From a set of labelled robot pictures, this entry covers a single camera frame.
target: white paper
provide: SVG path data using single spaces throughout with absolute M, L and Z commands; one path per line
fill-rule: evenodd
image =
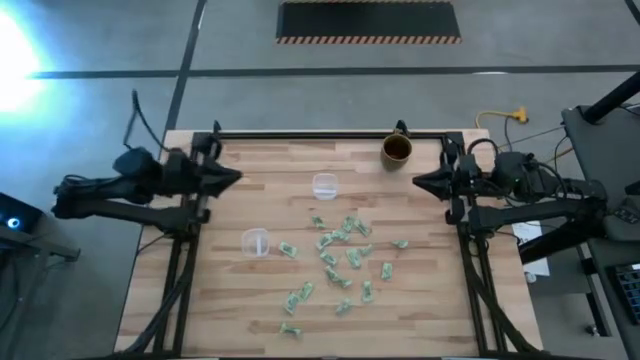
M 529 221 L 527 223 L 517 223 L 511 225 L 513 228 L 513 234 L 520 239 L 523 243 L 537 238 L 542 235 L 542 227 L 540 227 L 539 221 Z M 542 276 L 549 276 L 549 263 L 547 259 L 540 259 L 532 263 L 528 263 L 524 266 L 524 271 Z

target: dollar bill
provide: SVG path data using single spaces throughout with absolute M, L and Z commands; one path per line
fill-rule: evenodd
M 324 235 L 322 235 L 320 240 L 318 240 L 318 242 L 316 242 L 316 248 L 318 248 L 318 250 L 322 251 L 322 250 L 324 250 L 325 247 L 327 247 L 332 242 L 333 242 L 333 237 L 331 236 L 331 234 L 324 234 Z
M 362 257 L 369 256 L 373 252 L 373 244 L 369 244 L 366 247 L 358 249 Z
M 360 251 L 358 249 L 347 249 L 345 251 L 347 254 L 347 260 L 349 260 L 349 264 L 351 264 L 352 269 L 360 269 L 362 266 L 362 262 L 360 261 Z
M 307 302 L 307 300 L 309 299 L 309 296 L 311 296 L 312 291 L 313 291 L 313 284 L 308 281 L 305 281 L 304 285 L 302 285 L 302 289 L 298 291 L 298 297 L 300 298 L 300 301 Z
M 292 334 L 296 337 L 300 337 L 300 335 L 302 335 L 302 330 L 291 327 L 287 325 L 287 323 L 282 323 L 282 325 L 280 325 L 280 334 Z
M 280 251 L 285 253 L 288 257 L 295 259 L 296 255 L 298 255 L 298 249 L 294 246 L 287 244 L 286 242 L 280 243 Z
M 320 258 L 322 260 L 324 260 L 324 262 L 326 262 L 327 264 L 329 264 L 331 266 L 336 266 L 336 264 L 338 263 L 338 259 L 336 259 L 335 257 L 331 256 L 331 254 L 329 254 L 326 251 L 323 251 L 320 254 Z
M 407 240 L 396 240 L 392 241 L 391 243 L 398 249 L 405 249 L 407 246 L 409 246 L 409 242 Z
M 298 295 L 294 293 L 289 293 L 287 297 L 287 302 L 284 303 L 284 310 L 288 312 L 290 315 L 293 315 L 296 312 L 296 306 L 300 302 L 300 298 Z
M 338 308 L 336 309 L 336 315 L 342 316 L 351 310 L 351 299 L 346 298 L 340 302 Z
M 367 237 L 369 236 L 369 234 L 371 234 L 371 228 L 367 227 L 360 219 L 356 219 L 353 225 L 356 227 L 356 229 L 358 229 L 358 231 L 360 231 L 362 235 L 364 235 L 364 237 Z
M 331 280 L 331 282 L 340 284 L 343 289 L 351 286 L 351 284 L 353 283 L 353 281 L 351 280 L 343 279 L 342 277 L 340 277 L 340 275 L 338 275 L 338 273 L 335 272 L 335 270 L 333 270 L 331 266 L 325 267 L 324 271 L 327 273 L 327 276 L 329 277 L 329 280 Z
M 347 216 L 344 221 L 342 222 L 342 230 L 344 230 L 347 233 L 351 232 L 351 229 L 353 228 L 353 223 L 356 221 L 356 218 L 353 216 Z
M 313 225 L 316 226 L 316 229 L 324 230 L 327 228 L 320 216 L 312 216 L 311 221 L 313 221 Z
M 382 280 L 391 280 L 392 273 L 393 273 L 393 266 L 391 266 L 390 263 L 383 263 L 382 274 L 380 275 L 380 278 Z
M 373 301 L 373 285 L 371 281 L 366 280 L 362 283 L 362 302 L 368 304 Z
M 340 241 L 344 241 L 344 242 L 348 242 L 349 241 L 349 234 L 347 234 L 344 230 L 342 229 L 338 229 L 338 230 L 333 230 L 331 232 L 331 237 L 334 240 L 340 240 Z

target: brown cup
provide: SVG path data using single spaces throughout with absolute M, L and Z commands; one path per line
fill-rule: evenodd
M 382 166 L 387 171 L 398 170 L 409 160 L 411 150 L 411 140 L 400 129 L 395 129 L 394 133 L 387 136 L 382 143 L 380 151 Z

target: wooden table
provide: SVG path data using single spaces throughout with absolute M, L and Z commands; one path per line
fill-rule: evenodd
M 189 149 L 192 131 L 167 134 L 169 147 Z M 465 143 L 488 136 L 465 130 Z M 379 161 L 380 140 L 232 140 L 225 142 L 220 163 L 244 172 L 244 178 L 219 199 L 210 199 L 211 221 L 203 227 L 185 331 L 184 356 L 438 356 L 476 355 L 471 314 L 455 228 L 444 222 L 446 203 L 411 184 L 411 178 L 438 168 L 441 146 L 413 141 L 410 161 L 387 173 Z M 492 152 L 479 146 L 478 163 L 492 167 Z M 339 195 L 318 201 L 311 192 L 316 173 L 338 176 Z M 159 200 L 167 206 L 177 199 Z M 347 215 L 371 224 L 365 238 L 352 233 L 348 244 L 328 251 L 340 258 L 336 271 L 353 285 L 330 283 L 318 257 L 311 216 L 330 229 Z M 240 237 L 250 228 L 266 228 L 269 255 L 243 256 Z M 145 229 L 141 245 L 158 231 Z M 408 240 L 395 249 L 392 240 Z M 278 250 L 286 241 L 299 250 L 296 259 Z M 350 247 L 374 244 L 360 270 L 345 257 Z M 143 330 L 162 297 L 170 241 L 147 248 L 137 259 L 117 338 L 126 348 Z M 489 251 L 498 299 L 529 342 L 541 348 L 538 327 L 515 241 L 491 240 Z M 393 264 L 393 279 L 380 279 L 383 262 Z M 374 302 L 363 305 L 361 285 L 371 280 Z M 290 291 L 311 281 L 315 289 L 295 316 L 282 304 Z M 344 298 L 355 307 L 337 317 Z M 490 329 L 484 311 L 485 327 Z M 280 324 L 301 328 L 301 339 L 278 333 Z M 490 330 L 487 338 L 493 340 Z

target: gray floor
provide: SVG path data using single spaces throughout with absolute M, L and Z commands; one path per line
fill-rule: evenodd
M 38 71 L 178 70 L 196 0 L 7 0 L 0 4 L 31 42 Z M 276 46 L 277 0 L 209 0 L 193 69 L 340 66 L 619 65 L 640 61 L 640 26 L 624 1 L 456 0 L 459 46 Z M 178 129 L 469 128 L 483 110 L 526 106 L 531 121 L 509 124 L 512 140 L 560 124 L 560 111 L 588 104 L 629 73 L 196 78 L 187 82 Z M 48 209 L 63 175 L 112 174 L 124 148 L 130 91 L 140 92 L 162 133 L 176 80 L 31 80 L 33 96 L 0 112 L 5 157 L 0 191 Z M 503 120 L 483 126 L 503 143 Z M 517 150 L 552 156 L 559 131 Z M 157 152 L 143 129 L 134 144 Z M 581 176 L 574 157 L 564 176 Z M 43 233 L 82 248 L 80 260 L 42 282 L 20 343 L 20 359 L 108 354 L 114 344 L 140 227 L 105 219 L 58 221 Z M 554 353 L 625 358 L 617 337 L 592 338 L 584 297 L 534 298 L 545 348 Z

